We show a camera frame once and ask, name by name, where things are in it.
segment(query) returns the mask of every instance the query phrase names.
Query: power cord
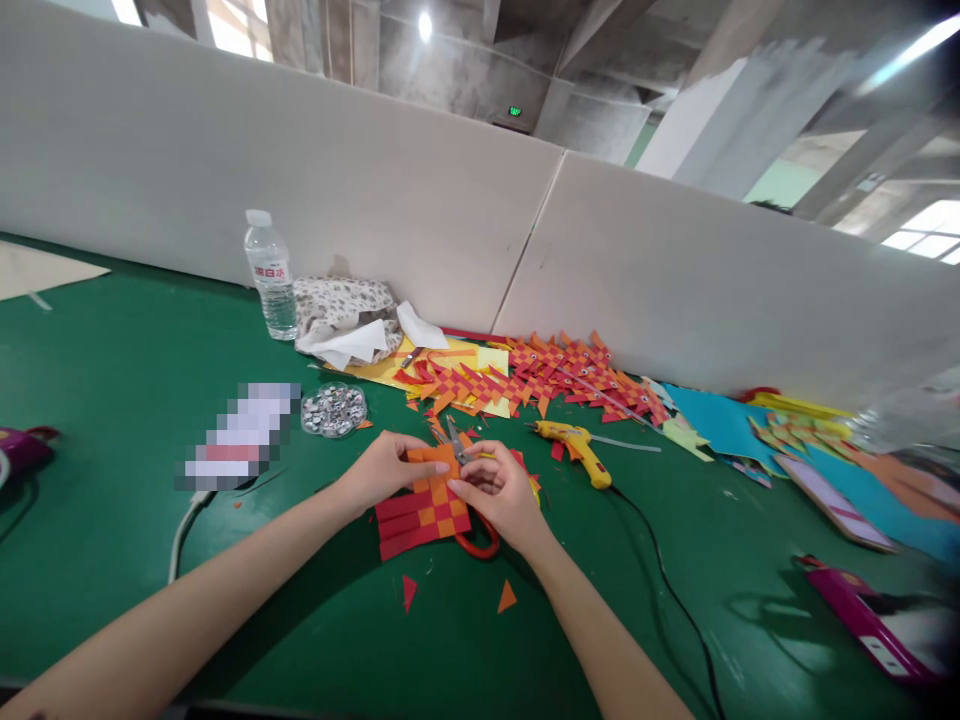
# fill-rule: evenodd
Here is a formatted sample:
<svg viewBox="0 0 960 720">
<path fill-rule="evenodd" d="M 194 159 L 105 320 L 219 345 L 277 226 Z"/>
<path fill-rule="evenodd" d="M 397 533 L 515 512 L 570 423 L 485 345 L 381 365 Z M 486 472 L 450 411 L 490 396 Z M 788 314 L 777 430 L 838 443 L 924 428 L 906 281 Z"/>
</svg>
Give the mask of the power cord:
<svg viewBox="0 0 960 720">
<path fill-rule="evenodd" d="M 180 521 L 177 528 L 177 534 L 173 536 L 173 548 L 170 550 L 170 572 L 167 574 L 167 585 L 177 579 L 180 572 L 180 549 L 183 547 L 183 539 L 187 536 L 187 530 L 190 529 L 190 523 L 206 505 L 210 503 L 210 498 L 216 490 L 198 490 L 190 498 L 190 508 L 187 514 Z"/>
<path fill-rule="evenodd" d="M 697 626 L 697 623 L 687 610 L 687 606 L 684 605 L 683 601 L 677 596 L 676 591 L 670 584 L 670 580 L 667 578 L 667 571 L 663 567 L 663 555 L 660 552 L 660 543 L 657 542 L 657 535 L 653 532 L 653 526 L 650 524 L 650 521 L 647 520 L 647 516 L 644 514 L 643 510 L 641 510 L 637 504 L 633 502 L 633 500 L 620 492 L 619 488 L 611 485 L 609 490 L 627 503 L 627 505 L 636 510 L 644 524 L 647 526 L 647 531 L 650 533 L 650 539 L 653 540 L 653 547 L 657 551 L 657 562 L 660 565 L 660 577 L 663 578 L 663 584 L 667 586 L 667 590 L 669 590 L 670 594 L 673 595 L 673 599 L 677 601 L 677 605 L 679 605 L 680 609 L 683 610 L 683 614 L 687 616 L 687 620 L 690 621 L 690 625 L 693 626 L 693 629 L 696 631 L 697 638 L 700 640 L 700 646 L 703 648 L 703 656 L 707 660 L 707 675 L 710 677 L 710 692 L 713 695 L 713 702 L 717 706 L 717 717 L 719 717 L 720 720 L 726 720 L 727 716 L 723 712 L 723 703 L 720 702 L 720 690 L 717 687 L 717 673 L 713 667 L 713 657 L 710 655 L 710 648 L 707 647 L 707 643 L 703 639 L 703 633 L 700 632 L 700 628 Z"/>
</svg>

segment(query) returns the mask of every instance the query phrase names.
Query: scissors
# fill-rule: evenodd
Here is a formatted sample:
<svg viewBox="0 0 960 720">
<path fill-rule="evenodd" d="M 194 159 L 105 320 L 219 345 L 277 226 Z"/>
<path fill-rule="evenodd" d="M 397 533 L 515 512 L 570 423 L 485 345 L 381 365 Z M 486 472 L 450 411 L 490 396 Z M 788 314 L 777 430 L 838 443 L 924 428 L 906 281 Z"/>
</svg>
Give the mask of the scissors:
<svg viewBox="0 0 960 720">
<path fill-rule="evenodd" d="M 449 442 L 451 445 L 453 445 L 453 454 L 457 458 L 457 464 L 460 465 L 460 467 L 463 467 L 470 462 L 471 457 L 464 452 L 463 441 L 460 439 L 460 433 L 457 432 L 457 426 L 454 424 L 453 418 L 449 415 L 447 415 L 447 431 L 450 433 Z M 453 537 L 460 544 L 460 547 L 466 550 L 467 554 L 470 556 L 479 560 L 490 560 L 497 554 L 497 551 L 500 550 L 500 535 L 494 529 L 493 525 L 490 524 L 489 520 L 477 512 L 475 508 L 473 511 L 477 513 L 477 517 L 480 518 L 480 522 L 482 522 L 483 526 L 487 529 L 487 534 L 490 535 L 489 547 L 478 548 L 460 533 L 457 533 Z"/>
</svg>

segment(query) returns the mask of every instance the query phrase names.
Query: white paper sheet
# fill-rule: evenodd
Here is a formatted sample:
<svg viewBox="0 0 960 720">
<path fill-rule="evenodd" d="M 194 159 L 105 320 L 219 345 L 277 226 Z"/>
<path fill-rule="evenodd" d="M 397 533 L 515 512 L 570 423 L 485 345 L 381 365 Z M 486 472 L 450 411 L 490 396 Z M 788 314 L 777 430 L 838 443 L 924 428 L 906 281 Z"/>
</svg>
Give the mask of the white paper sheet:
<svg viewBox="0 0 960 720">
<path fill-rule="evenodd" d="M 90 280 L 106 268 L 0 241 L 0 300 Z"/>
<path fill-rule="evenodd" d="M 397 317 L 400 319 L 403 333 L 416 347 L 434 350 L 446 350 L 450 347 L 443 330 L 421 319 L 409 301 L 404 300 L 400 303 L 397 308 Z"/>
<path fill-rule="evenodd" d="M 323 339 L 310 333 L 297 339 L 296 348 L 302 353 L 322 357 L 342 371 L 351 357 L 370 362 L 374 350 L 386 350 L 387 331 L 383 320 L 374 320 L 356 330 L 338 332 Z"/>
</svg>

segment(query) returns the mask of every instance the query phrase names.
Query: plastic bottle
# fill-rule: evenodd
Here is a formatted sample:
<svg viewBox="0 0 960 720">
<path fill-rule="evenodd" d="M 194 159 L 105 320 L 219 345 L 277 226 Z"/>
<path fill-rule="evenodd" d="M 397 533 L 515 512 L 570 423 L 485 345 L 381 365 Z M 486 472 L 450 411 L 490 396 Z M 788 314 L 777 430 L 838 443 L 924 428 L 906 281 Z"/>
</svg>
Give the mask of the plastic bottle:
<svg viewBox="0 0 960 720">
<path fill-rule="evenodd" d="M 273 229 L 273 218 L 265 210 L 247 210 L 250 229 L 243 239 L 250 272 L 260 291 L 263 317 L 274 340 L 297 337 L 297 306 L 290 275 L 290 253 L 280 234 Z"/>
<path fill-rule="evenodd" d="M 854 444 L 888 453 L 960 430 L 960 368 L 880 398 L 845 423 Z"/>
</svg>

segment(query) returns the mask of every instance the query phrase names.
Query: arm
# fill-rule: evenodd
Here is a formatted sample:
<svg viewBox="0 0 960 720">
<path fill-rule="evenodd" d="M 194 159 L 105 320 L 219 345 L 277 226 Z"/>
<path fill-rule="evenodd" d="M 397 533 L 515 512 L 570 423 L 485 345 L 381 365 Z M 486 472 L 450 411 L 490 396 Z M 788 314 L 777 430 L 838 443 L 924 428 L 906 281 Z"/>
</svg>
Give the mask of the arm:
<svg viewBox="0 0 960 720">
<path fill-rule="evenodd" d="M 347 523 L 445 463 L 408 464 L 384 432 L 336 483 L 113 621 L 0 708 L 0 720 L 153 718 Z"/>
<path fill-rule="evenodd" d="M 493 523 L 530 563 L 547 591 L 560 626 L 583 667 L 606 720 L 692 718 L 673 688 L 613 614 L 550 531 L 527 473 L 503 443 L 486 441 L 467 448 L 470 455 L 492 453 L 461 470 L 463 481 L 450 489 Z"/>
</svg>

